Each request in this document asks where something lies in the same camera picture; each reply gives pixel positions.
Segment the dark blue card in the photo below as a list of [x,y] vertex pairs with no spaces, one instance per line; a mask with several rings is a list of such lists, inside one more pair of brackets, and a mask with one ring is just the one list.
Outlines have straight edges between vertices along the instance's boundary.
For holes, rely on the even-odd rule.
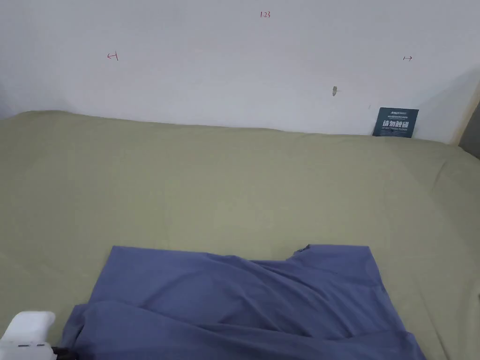
[[380,108],[373,135],[412,137],[418,113],[416,109]]

